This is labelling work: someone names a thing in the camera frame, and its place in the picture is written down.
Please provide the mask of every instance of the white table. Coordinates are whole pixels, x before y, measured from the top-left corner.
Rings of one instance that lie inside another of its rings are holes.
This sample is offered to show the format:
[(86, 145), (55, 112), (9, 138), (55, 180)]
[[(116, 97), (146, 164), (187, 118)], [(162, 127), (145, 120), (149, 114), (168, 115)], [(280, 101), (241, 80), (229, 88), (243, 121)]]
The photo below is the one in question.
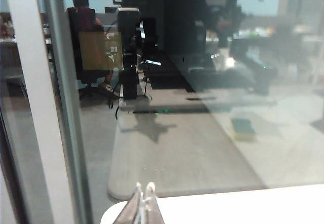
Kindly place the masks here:
[[(159, 198), (167, 224), (324, 223), (324, 184), (291, 188)], [(110, 207), (100, 224), (111, 224), (126, 202)]]

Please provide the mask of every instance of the black office chair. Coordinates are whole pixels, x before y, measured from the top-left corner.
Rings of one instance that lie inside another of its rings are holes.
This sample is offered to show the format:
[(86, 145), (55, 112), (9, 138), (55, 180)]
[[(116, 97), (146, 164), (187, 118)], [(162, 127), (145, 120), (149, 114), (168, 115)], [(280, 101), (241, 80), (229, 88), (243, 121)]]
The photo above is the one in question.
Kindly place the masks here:
[(76, 78), (86, 85), (79, 89), (79, 97), (82, 100), (85, 96), (92, 96), (94, 93), (110, 97), (104, 90), (93, 87), (99, 78), (109, 74), (109, 70), (85, 70), (83, 67), (82, 51), (80, 46), (80, 32), (103, 32), (103, 27), (96, 24), (95, 10), (89, 8), (68, 8), (67, 15), (70, 23), (71, 38), (73, 45), (74, 62), (76, 68)]

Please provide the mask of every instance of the person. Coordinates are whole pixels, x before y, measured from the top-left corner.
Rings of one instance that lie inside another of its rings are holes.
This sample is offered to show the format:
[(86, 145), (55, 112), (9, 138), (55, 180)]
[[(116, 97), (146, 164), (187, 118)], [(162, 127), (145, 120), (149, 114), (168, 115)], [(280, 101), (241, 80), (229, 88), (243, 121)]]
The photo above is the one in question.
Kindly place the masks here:
[[(84, 8), (89, 8), (89, 0), (73, 0), (73, 8), (67, 8), (67, 13), (70, 14), (72, 12), (77, 12), (77, 10), (79, 9), (84, 9)], [(94, 24), (95, 28), (98, 28), (100, 27), (101, 29), (102, 28), (102, 23), (101, 21), (98, 19), (98, 18), (95, 18), (95, 24)], [(71, 23), (70, 23), (70, 28), (71, 30), (73, 30), (73, 26)], [(72, 43), (73, 43), (73, 49), (75, 50), (75, 48), (77, 50), (79, 50), (79, 41), (76, 41), (77, 38), (73, 38), (72, 37)], [(109, 93), (113, 93), (113, 88), (111, 87), (110, 85), (110, 82), (111, 82), (111, 78), (112, 78), (112, 75), (113, 75), (113, 69), (109, 70), (108, 74), (105, 75), (104, 77), (104, 82), (102, 82), (99, 87), (104, 89), (105, 91), (109, 92)]]

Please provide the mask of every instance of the glass window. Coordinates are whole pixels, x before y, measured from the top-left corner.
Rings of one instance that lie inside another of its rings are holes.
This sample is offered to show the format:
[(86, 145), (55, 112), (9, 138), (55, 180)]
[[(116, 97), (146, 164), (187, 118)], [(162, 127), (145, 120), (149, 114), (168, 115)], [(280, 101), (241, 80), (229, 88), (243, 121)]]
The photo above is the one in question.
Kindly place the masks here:
[(94, 223), (136, 182), (159, 197), (323, 183), (323, 0), (63, 0), (55, 29), (44, 12), (45, 35), (68, 36), (53, 82), (75, 80), (79, 100), (58, 103), (79, 113)]

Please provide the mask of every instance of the table surface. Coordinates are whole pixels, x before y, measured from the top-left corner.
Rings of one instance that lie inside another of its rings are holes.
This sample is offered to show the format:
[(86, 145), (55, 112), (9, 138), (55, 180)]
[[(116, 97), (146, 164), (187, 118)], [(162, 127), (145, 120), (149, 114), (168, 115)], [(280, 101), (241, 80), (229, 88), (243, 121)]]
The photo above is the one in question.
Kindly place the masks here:
[[(159, 198), (165, 223), (324, 223), (324, 184), (281, 189)], [(110, 207), (111, 224), (126, 202)]]
[(135, 100), (119, 100), (121, 111), (150, 111), (150, 110), (187, 110), (202, 111), (206, 107), (224, 108), (233, 106), (273, 105), (275, 100), (269, 97), (249, 93), (245, 89), (207, 89), (202, 92), (188, 93), (185, 89), (156, 89), (147, 83), (146, 97), (143, 96), (145, 82), (140, 74), (140, 84), (137, 87), (138, 98)]
[[(274, 100), (243, 89), (187, 93), (180, 89), (152, 90), (149, 83), (147, 94), (151, 100), (139, 97), (119, 102), (121, 112), (108, 178), (112, 197), (128, 199), (138, 181), (154, 181), (162, 197), (265, 188), (209, 111), (235, 105), (270, 105)], [(159, 115), (125, 113), (166, 108), (175, 111)]]

